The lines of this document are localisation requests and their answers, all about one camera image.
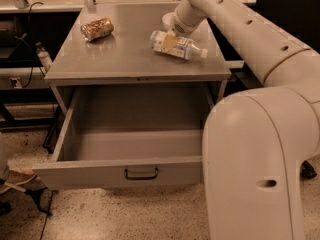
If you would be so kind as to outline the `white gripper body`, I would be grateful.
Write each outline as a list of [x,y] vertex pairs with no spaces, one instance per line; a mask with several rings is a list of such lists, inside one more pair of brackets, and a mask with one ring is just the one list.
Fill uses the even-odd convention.
[[190,36],[202,23],[205,16],[197,9],[179,4],[170,18],[170,29],[179,36]]

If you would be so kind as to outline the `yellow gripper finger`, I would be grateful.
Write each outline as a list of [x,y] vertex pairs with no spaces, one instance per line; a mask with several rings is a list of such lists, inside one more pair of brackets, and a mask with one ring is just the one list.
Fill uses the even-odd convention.
[[164,36],[164,39],[161,45],[161,50],[163,52],[168,52],[169,50],[174,48],[178,44],[178,42],[179,42],[179,38],[177,34],[173,30],[170,30]]

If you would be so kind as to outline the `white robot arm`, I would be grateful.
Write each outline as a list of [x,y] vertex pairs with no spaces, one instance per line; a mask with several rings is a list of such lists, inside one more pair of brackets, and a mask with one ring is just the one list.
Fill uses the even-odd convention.
[[218,102],[203,131],[211,240],[305,240],[302,163],[319,153],[319,55],[237,0],[182,0],[176,33],[210,19],[262,86]]

